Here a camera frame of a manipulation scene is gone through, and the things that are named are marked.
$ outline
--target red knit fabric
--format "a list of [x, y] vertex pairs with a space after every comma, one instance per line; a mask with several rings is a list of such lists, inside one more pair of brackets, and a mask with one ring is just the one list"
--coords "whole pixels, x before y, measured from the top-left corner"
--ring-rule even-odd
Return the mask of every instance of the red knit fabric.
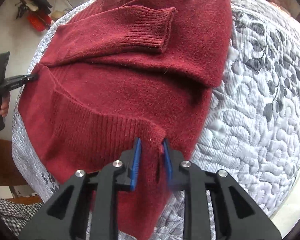
[[119, 229], [150, 237], [169, 197], [162, 141], [190, 158], [220, 84], [230, 0], [96, 0], [59, 26], [19, 112], [45, 167], [63, 183], [142, 140], [136, 191], [119, 195]]

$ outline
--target quilted bedspread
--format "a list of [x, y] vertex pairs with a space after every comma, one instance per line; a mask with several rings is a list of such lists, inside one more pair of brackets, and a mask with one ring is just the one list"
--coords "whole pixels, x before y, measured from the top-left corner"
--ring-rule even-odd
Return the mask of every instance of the quilted bedspread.
[[[75, 8], [48, 30], [28, 73], [58, 26], [93, 1]], [[265, 0], [231, 0], [231, 4], [232, 36], [223, 81], [213, 90], [210, 113], [191, 161], [203, 170], [227, 170], [270, 216], [300, 169], [300, 24]], [[46, 201], [59, 184], [38, 159], [17, 106], [18, 100], [13, 158], [29, 185]], [[170, 198], [152, 239], [182, 239], [183, 201], [182, 192]], [[209, 208], [214, 225], [211, 203]], [[215, 237], [214, 226], [211, 233]], [[130, 237], [122, 232], [119, 236]]]

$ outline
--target checkered fabric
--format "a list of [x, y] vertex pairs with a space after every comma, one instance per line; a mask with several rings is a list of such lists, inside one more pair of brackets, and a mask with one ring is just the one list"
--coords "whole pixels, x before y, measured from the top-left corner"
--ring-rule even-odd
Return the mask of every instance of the checkered fabric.
[[22, 228], [42, 206], [43, 203], [24, 205], [0, 199], [0, 217], [9, 229], [19, 236]]

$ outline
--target metal bolt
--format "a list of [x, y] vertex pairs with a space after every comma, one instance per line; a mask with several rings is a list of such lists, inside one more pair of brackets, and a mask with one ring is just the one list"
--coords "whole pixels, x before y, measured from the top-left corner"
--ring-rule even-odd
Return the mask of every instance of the metal bolt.
[[86, 173], [84, 172], [84, 170], [77, 170], [77, 171], [75, 172], [75, 175], [76, 175], [77, 177], [83, 177], [85, 174], [86, 174]]
[[220, 171], [218, 171], [218, 174], [219, 174], [219, 176], [220, 177], [226, 177], [226, 176], [228, 176], [228, 172], [227, 171], [225, 171], [225, 170], [220, 170]]
[[112, 163], [112, 165], [114, 166], [114, 167], [116, 167], [116, 168], [119, 168], [119, 167], [121, 167], [122, 166], [122, 161], [120, 161], [120, 160], [116, 160], [116, 161], [114, 161], [113, 163]]
[[190, 161], [182, 161], [181, 166], [184, 168], [189, 168], [191, 166], [191, 162]]

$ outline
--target blue rubber tip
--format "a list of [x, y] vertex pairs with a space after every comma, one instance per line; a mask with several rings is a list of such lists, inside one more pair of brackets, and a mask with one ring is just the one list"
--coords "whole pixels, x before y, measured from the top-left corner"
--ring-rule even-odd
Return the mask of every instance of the blue rubber tip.
[[136, 150], [134, 152], [134, 158], [131, 168], [131, 184], [130, 184], [130, 190], [135, 190], [138, 180], [138, 172], [139, 172], [139, 163], [140, 163], [140, 155], [141, 155], [141, 139], [138, 138]]
[[166, 167], [167, 180], [168, 182], [172, 179], [172, 164], [168, 152], [168, 146], [166, 141], [163, 141], [163, 151], [164, 151], [164, 165]]

